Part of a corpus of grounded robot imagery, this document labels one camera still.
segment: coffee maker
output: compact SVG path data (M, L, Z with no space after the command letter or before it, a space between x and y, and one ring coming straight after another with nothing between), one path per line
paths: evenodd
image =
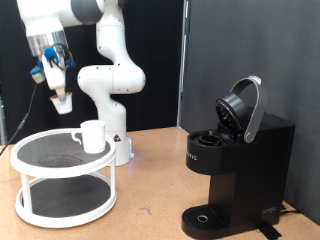
M239 98L250 84L257 90L253 111ZM282 209L295 125L266 114L267 103L260 78L241 79L216 101L217 129L188 136L188 168L211 176L208 204L182 215L188 236L218 239L254 229L281 236L272 225Z

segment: white robotic arm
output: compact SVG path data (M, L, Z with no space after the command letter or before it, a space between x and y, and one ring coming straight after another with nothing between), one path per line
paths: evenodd
M116 142L117 166L126 164L133 154L131 139L126 135L126 109L110 95L140 92L146 82L144 72L127 52L120 6L118 0L106 0L104 14L96 29L97 49L113 65L85 67L78 74L81 90L92 98L99 119L106 123L106 135Z
M57 93L51 99L58 112L68 113L72 104L71 94L65 94L65 71L74 62L63 26L96 23L102 16L104 0L17 0L17 3L31 53L39 58L31 75L37 83L47 79L49 88Z

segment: table surface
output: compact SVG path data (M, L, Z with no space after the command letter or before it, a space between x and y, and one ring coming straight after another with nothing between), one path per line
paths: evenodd
M188 133L180 127L130 132L135 157L116 169L118 200L103 217L74 228L45 229L23 222L14 204L20 174L10 165L12 145L0 158L0 239L190 239L182 213L207 204L210 176L186 167ZM109 167L100 172L109 176ZM288 210L293 208L284 203ZM280 218L279 239L320 239L320 227L302 214ZM258 230L224 238L265 240Z

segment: white mug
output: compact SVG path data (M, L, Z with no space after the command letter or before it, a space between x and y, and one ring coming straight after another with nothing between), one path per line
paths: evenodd
M89 120L81 123L81 128L73 130L71 132L71 137L81 145L81 140L76 138L75 134L82 133L84 151L89 154L101 153L106 148L104 126L104 121Z

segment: mug handle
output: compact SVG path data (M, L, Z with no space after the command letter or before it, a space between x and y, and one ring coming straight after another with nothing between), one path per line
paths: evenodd
M81 140L80 140L79 138L76 138L76 137L75 137L76 133L82 133L81 128L77 128L77 129L75 129L75 130L73 130L73 131L71 132L71 137L72 137L73 141L79 142L80 145L81 145Z

